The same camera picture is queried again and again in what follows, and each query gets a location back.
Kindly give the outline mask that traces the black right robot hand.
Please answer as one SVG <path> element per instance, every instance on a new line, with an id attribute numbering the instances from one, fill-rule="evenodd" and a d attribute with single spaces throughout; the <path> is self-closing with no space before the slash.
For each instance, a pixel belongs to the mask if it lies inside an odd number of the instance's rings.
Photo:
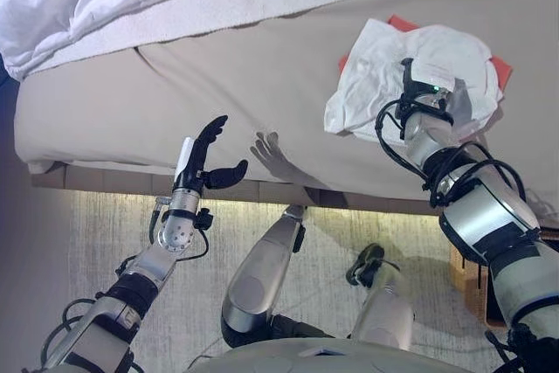
<path id="1" fill-rule="evenodd" d="M 432 88 L 437 87 L 445 93 L 446 111 L 454 120 L 454 128 L 465 126 L 472 120 L 472 104 L 466 89 L 466 83 L 458 79 L 442 66 L 415 60 L 411 64 L 411 79 Z"/>

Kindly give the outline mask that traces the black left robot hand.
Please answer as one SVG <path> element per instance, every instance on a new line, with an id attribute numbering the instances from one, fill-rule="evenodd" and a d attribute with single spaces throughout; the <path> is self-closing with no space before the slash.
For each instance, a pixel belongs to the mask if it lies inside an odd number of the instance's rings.
<path id="1" fill-rule="evenodd" d="M 241 160 L 233 168 L 204 170 L 208 148 L 223 132 L 227 120 L 227 115 L 217 117 L 203 128 L 195 140 L 190 140 L 190 154 L 186 163 L 183 164 L 181 161 L 183 154 L 177 162 L 178 172 L 172 190 L 194 190 L 198 194 L 202 194 L 203 187 L 210 190 L 221 190 L 230 188 L 243 180 L 248 170 L 247 160 Z"/>

